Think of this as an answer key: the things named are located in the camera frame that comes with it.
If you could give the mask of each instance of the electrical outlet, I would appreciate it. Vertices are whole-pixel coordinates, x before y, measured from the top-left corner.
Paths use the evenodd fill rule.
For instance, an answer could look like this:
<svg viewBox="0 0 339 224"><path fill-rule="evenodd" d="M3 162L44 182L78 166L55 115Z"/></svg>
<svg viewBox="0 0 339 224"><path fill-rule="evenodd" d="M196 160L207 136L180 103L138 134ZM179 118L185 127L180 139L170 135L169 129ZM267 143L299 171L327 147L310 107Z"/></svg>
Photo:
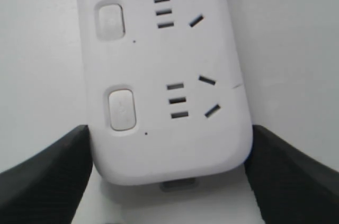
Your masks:
<svg viewBox="0 0 339 224"><path fill-rule="evenodd" d="M78 0L92 153L138 185L240 165L252 125L226 0Z"/></svg>

